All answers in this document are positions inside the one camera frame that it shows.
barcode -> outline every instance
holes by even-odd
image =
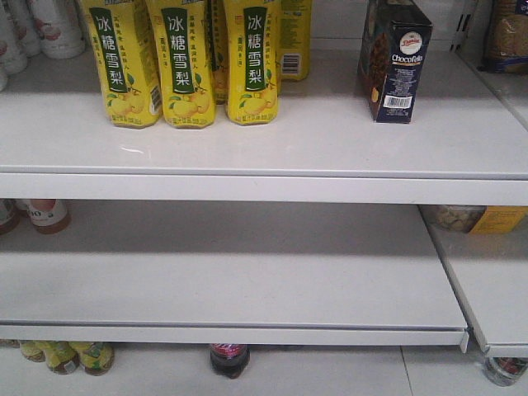
[[[282,56],[282,73],[300,74],[300,54],[284,54]]]
[[[162,95],[158,89],[158,86],[154,87],[154,89],[150,92],[150,98],[152,99],[154,111],[158,111],[158,108],[162,105]]]
[[[391,97],[387,95],[383,107],[388,107],[389,109],[408,109],[411,107],[411,102],[413,97]]]

chocofalo box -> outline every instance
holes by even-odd
[[[369,0],[358,75],[377,122],[411,122],[432,23],[411,0]]]

white shelf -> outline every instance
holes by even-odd
[[[284,352],[255,346],[247,369],[235,380],[213,373],[205,346],[122,344],[115,349],[112,369],[91,377],[79,369],[71,375],[55,375],[43,363],[23,359],[18,350],[2,348],[2,396],[341,396],[349,389],[358,396],[412,395],[399,348]]]
[[[0,96],[0,196],[528,204],[528,133],[458,56],[430,52],[412,124],[384,125],[357,55],[316,52],[270,125],[199,131],[113,127],[91,53],[37,57]]]
[[[528,229],[431,235],[470,326],[489,356],[528,357]]]
[[[73,202],[2,237],[0,338],[461,345],[416,206]]]

dark red bottle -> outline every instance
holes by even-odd
[[[247,344],[209,344],[213,370],[231,379],[238,378],[249,362]]]

store display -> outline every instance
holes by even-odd
[[[27,56],[18,40],[7,0],[0,0],[0,65],[7,75],[19,73],[27,67]]]
[[[158,49],[165,121],[176,128],[205,128],[216,116],[205,0],[147,4]]]
[[[24,47],[27,56],[40,54],[40,37],[36,32],[33,16],[27,4],[21,0],[7,0],[15,22],[18,40]]]
[[[526,371],[528,359],[489,357],[484,363],[484,374],[499,386],[512,386]]]
[[[39,31],[42,52],[47,57],[68,59],[84,52],[73,0],[31,0],[28,4]]]
[[[31,222],[39,233],[58,233],[68,227],[71,216],[63,200],[24,200]]]
[[[114,348],[108,342],[70,342],[78,353],[84,371],[89,375],[103,375],[114,362]]]
[[[494,0],[484,66],[496,73],[528,73],[528,2]]]
[[[278,0],[224,2],[229,38],[227,114],[240,125],[266,124],[279,109]]]
[[[19,340],[20,352],[29,361],[40,363],[45,361],[44,352],[39,349],[34,341],[30,340]]]
[[[312,0],[282,0],[280,6],[280,76],[303,80],[310,68]]]
[[[0,235],[12,231],[20,222],[12,200],[0,199]]]
[[[249,363],[246,344],[210,344],[210,361],[216,373],[238,378]]]
[[[207,25],[211,48],[214,98],[218,105],[228,100],[229,46],[224,1],[207,0]]]
[[[525,206],[421,205],[424,219],[461,233],[509,233],[525,217]]]
[[[34,341],[35,346],[44,352],[45,362],[52,372],[72,374],[79,366],[79,356],[64,341]]]
[[[82,0],[101,93],[112,123],[144,128],[161,116],[153,32],[144,0]]]
[[[358,74],[377,122],[409,123],[432,23],[411,0],[370,0]]]

